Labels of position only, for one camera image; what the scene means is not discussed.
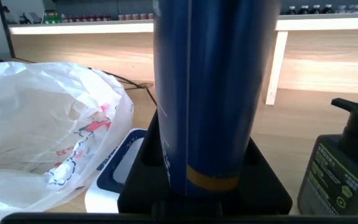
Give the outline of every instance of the desk surface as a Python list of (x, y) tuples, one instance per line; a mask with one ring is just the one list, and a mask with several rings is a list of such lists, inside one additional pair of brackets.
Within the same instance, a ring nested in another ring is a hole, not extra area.
[[(127, 92), (135, 105), (133, 126), (147, 128), (156, 107), (145, 90)], [(291, 214), (298, 214), (296, 197), (317, 136), (341, 133), (349, 116), (330, 105), (337, 97), (358, 101), (351, 93), (279, 90), (275, 106), (259, 103), (251, 136), (291, 195)], [(86, 212), (84, 196), (50, 212)]]

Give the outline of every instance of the black stand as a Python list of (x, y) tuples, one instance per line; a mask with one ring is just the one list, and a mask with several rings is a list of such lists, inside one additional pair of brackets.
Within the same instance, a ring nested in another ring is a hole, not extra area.
[(251, 139), (238, 188), (221, 201), (189, 200), (170, 191), (163, 164), (157, 113), (149, 126), (124, 190), (120, 213), (153, 218), (288, 214), (292, 199)]

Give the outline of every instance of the blue bottle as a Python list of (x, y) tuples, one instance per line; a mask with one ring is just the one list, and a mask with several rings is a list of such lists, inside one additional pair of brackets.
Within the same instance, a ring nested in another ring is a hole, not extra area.
[(158, 123), (171, 189), (237, 186), (281, 0), (154, 0)]

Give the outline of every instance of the cable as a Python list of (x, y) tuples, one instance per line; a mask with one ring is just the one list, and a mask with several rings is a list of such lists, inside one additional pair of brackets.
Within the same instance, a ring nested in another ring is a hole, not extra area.
[(154, 99), (152, 93), (150, 92), (149, 88), (146, 88), (147, 93), (149, 94), (150, 98), (152, 99), (152, 101), (154, 102), (155, 105), (157, 105), (157, 101)]
[[(30, 61), (30, 60), (18, 58), (18, 57), (14, 57), (14, 59), (18, 59), (18, 60), (21, 60), (21, 61), (23, 61), (23, 62), (28, 62), (28, 63), (37, 63), (37, 62)], [(149, 90), (148, 87), (146, 87), (146, 86), (141, 86), (141, 85), (139, 85), (139, 84), (137, 84), (137, 83), (135, 83), (135, 82), (133, 82), (133, 81), (130, 81), (130, 80), (127, 79), (127, 78), (121, 77), (121, 76), (116, 75), (116, 74), (113, 74), (113, 73), (109, 73), (109, 72), (106, 72), (106, 71), (103, 71), (103, 70), (102, 70), (102, 72), (104, 72), (104, 73), (106, 73), (106, 74), (108, 74), (108, 75), (112, 75), (112, 76), (114, 76), (114, 77), (116, 77), (116, 78), (121, 79), (121, 80), (118, 80), (118, 81), (120, 81), (120, 82), (122, 82), (122, 83), (127, 83), (127, 84), (131, 84), (131, 85), (134, 85), (134, 86), (135, 86), (135, 88), (126, 88), (125, 90), (146, 89), (147, 94), (149, 94), (149, 96), (150, 96), (150, 98), (152, 99), (152, 101), (154, 102), (154, 104), (157, 105), (157, 101), (155, 100), (154, 96), (152, 95), (152, 93), (150, 92), (150, 90)]]

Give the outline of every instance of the black edge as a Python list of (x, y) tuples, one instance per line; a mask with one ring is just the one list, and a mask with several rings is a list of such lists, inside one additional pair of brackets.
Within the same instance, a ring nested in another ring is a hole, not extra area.
[(14, 57), (16, 57), (16, 55), (15, 55), (15, 51), (13, 49), (13, 44), (12, 44), (12, 40), (11, 40), (11, 32), (9, 31), (9, 28), (7, 26), (7, 23), (6, 23), (6, 18), (5, 18), (4, 11), (2, 9), (1, 0), (0, 0), (0, 16), (1, 16), (1, 19), (2, 19), (2, 24), (4, 26), (6, 40), (7, 40), (8, 46), (9, 46), (9, 51), (11, 52), (11, 58), (14, 58)]

